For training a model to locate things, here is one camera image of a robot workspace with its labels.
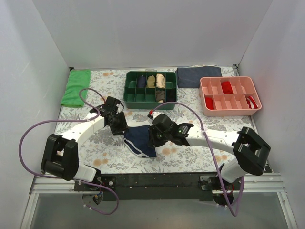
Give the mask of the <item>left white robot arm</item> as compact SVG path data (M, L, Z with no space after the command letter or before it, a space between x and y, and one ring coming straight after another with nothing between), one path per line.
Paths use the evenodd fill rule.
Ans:
M64 180L84 180L89 190L101 187L101 172L79 161L79 147L95 132L109 127L112 135L124 135L128 128L120 100L108 97L105 104L90 110L85 120L72 129L60 134L52 134L46 141L41 169Z

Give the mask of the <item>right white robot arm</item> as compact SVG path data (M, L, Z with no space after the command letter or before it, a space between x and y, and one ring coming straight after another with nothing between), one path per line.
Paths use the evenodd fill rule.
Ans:
M222 150L235 156L220 168L216 185L228 189L234 181L251 174L264 172L271 147L253 129L243 127L240 131L202 130L193 124L177 124L167 115L154 112L148 115L152 125L148 128L151 147L160 147L168 141L179 146L203 146Z

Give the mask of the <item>navy white-trimmed underwear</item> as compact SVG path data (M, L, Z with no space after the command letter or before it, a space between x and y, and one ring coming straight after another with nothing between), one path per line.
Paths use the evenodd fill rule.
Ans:
M149 143L149 125L129 127L124 132L123 142L127 148L140 158L157 157L154 147Z

